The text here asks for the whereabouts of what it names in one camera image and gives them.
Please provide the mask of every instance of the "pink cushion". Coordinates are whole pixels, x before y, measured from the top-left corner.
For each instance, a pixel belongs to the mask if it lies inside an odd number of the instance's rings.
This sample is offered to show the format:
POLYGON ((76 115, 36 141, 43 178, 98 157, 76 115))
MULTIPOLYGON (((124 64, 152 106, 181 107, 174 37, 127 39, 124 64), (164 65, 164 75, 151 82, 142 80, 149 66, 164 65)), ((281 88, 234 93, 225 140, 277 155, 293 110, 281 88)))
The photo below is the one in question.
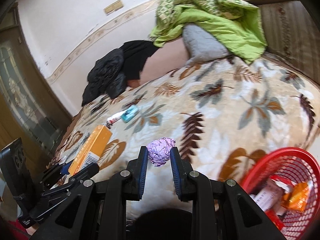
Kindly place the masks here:
POLYGON ((140 84, 162 77, 169 71, 185 66, 190 58, 182 37, 167 42, 149 57, 140 72, 140 84))

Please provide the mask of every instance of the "person's hand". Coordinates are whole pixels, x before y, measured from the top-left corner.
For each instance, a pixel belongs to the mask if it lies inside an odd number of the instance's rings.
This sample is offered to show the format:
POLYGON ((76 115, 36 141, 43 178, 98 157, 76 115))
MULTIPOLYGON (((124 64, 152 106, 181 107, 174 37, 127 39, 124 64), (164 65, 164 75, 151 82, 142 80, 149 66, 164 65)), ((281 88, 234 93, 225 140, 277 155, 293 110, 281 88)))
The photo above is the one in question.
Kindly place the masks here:
POLYGON ((32 235, 37 231, 38 228, 39 228, 39 224, 36 223, 36 224, 34 224, 33 226, 27 228, 26 231, 27 231, 27 233, 28 233, 29 235, 32 236, 32 235))

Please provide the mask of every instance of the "green blanket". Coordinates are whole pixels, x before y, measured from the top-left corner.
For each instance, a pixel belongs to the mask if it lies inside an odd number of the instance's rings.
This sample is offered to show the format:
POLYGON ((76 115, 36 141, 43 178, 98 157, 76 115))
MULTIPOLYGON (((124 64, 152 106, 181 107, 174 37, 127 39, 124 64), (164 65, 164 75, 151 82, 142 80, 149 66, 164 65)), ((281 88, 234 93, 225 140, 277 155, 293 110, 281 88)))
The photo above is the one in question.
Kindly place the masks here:
POLYGON ((267 45, 260 9, 243 0, 161 0, 156 19, 150 36, 157 47, 180 36, 185 23, 199 25, 248 64, 267 45))

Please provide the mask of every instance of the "orange cardboard box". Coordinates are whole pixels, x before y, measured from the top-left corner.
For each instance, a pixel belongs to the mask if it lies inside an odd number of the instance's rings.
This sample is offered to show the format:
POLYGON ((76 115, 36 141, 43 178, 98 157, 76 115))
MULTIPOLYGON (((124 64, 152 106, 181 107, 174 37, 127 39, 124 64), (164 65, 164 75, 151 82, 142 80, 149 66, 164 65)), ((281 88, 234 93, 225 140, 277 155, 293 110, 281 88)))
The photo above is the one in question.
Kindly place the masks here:
POLYGON ((68 171, 71 176, 82 170, 90 163, 97 163, 112 133, 104 125, 98 125, 86 140, 68 171))

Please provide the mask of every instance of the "leaf-patterned blanket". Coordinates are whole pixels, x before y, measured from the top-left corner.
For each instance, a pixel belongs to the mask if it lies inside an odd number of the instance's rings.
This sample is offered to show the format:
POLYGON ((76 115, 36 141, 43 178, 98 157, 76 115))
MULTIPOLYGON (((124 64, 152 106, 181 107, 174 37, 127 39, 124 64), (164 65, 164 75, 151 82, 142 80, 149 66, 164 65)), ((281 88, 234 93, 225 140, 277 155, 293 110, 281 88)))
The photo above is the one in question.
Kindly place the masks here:
MULTIPOLYGON (((84 107, 52 162, 72 160, 98 124, 137 105, 134 119, 111 127, 95 181, 124 169, 142 145, 161 137, 175 139, 181 157, 210 179, 240 181, 277 148, 307 148, 319 127, 319 102, 316 86, 266 59, 250 66, 239 57, 219 59, 174 70, 115 99, 100 96, 84 107)), ((161 168, 149 163, 143 198, 128 202, 127 218, 164 207, 191 211, 191 205, 175 195, 170 162, 161 168)))
POLYGON ((158 47, 180 36, 185 23, 199 25, 247 63, 267 45, 260 9, 243 0, 161 0, 156 19, 150 36, 158 47))

